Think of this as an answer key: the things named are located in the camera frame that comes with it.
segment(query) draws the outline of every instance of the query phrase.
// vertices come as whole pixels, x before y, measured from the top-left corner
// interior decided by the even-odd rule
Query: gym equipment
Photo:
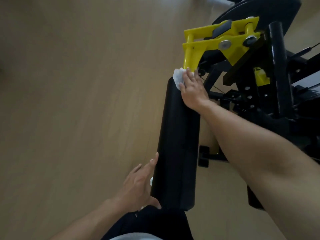
[[[301,56],[312,47],[294,54],[283,38],[300,6],[300,0],[245,0],[212,25],[185,30],[183,68],[209,73],[204,87],[210,99],[228,110],[234,104],[239,116],[285,137],[319,163],[320,54],[306,60]],[[210,91],[222,72],[223,84],[235,83],[238,90]],[[221,149],[198,150],[199,124],[199,114],[186,107],[170,78],[151,189],[163,207],[194,206],[197,160],[201,167],[228,161]],[[249,187],[248,202],[263,209]]]

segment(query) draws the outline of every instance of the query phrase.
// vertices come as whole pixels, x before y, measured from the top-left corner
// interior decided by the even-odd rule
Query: bolt
[[[231,41],[230,40],[223,40],[218,44],[218,48],[222,51],[227,50],[231,47]]]
[[[243,41],[243,46],[251,47],[257,40],[258,39],[256,36],[249,35],[248,37],[246,37],[245,41]]]

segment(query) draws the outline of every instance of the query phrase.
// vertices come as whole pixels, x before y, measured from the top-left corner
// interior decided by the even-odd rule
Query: wooden floor
[[[286,36],[293,52],[320,40],[319,1],[303,2]],[[211,0],[0,0],[0,239],[49,238],[154,155],[183,31],[228,8]],[[217,150],[204,121],[200,143]],[[187,216],[195,239],[284,239],[248,206],[229,164],[198,168]]]

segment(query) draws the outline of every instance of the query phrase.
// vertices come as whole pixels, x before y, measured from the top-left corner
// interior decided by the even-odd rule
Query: yellow metal part
[[[212,31],[225,23],[209,25],[200,28],[187,29],[184,31],[186,43],[183,43],[184,63],[183,68],[189,67],[192,71],[197,69],[199,61],[205,51],[219,50],[221,41],[229,40],[231,46],[228,49],[221,50],[230,64],[233,66],[249,48],[243,46],[243,42],[249,35],[260,38],[259,32],[254,32],[257,27],[259,17],[251,17],[247,19],[233,21],[231,28],[222,35],[211,40],[194,41],[195,39],[203,39],[212,36]]]
[[[256,77],[256,84],[258,87],[270,84],[270,78],[267,77],[265,71],[259,67],[254,68],[254,75]]]

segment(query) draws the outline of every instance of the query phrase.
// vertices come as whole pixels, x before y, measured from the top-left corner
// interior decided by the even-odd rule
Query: black pants
[[[163,208],[158,210],[151,205],[141,211],[125,214],[101,240],[132,232],[149,233],[163,240],[193,240],[184,211]]]

